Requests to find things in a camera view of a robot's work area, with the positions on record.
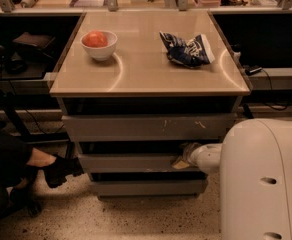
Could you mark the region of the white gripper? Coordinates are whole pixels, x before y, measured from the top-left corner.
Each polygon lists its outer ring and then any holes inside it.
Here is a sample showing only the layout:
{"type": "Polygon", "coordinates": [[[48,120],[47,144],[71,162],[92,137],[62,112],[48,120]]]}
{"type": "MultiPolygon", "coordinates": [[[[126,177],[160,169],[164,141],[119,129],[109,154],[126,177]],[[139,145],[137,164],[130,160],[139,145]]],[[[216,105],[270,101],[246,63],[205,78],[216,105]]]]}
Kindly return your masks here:
{"type": "Polygon", "coordinates": [[[205,150],[205,146],[197,142],[187,143],[183,148],[183,159],[179,157],[175,162],[172,163],[172,167],[176,170],[186,169],[189,167],[189,165],[199,167],[202,164],[202,153],[205,150]]]}

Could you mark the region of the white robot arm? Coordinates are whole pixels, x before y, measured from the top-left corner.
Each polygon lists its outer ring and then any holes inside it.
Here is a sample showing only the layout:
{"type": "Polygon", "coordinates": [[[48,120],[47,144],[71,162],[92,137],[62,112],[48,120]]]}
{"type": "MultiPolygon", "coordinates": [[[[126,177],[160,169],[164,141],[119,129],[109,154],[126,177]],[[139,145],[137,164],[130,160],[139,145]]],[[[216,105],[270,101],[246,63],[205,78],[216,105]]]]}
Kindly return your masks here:
{"type": "Polygon", "coordinates": [[[220,175],[222,240],[292,240],[292,121],[250,119],[172,163],[220,175]]]}

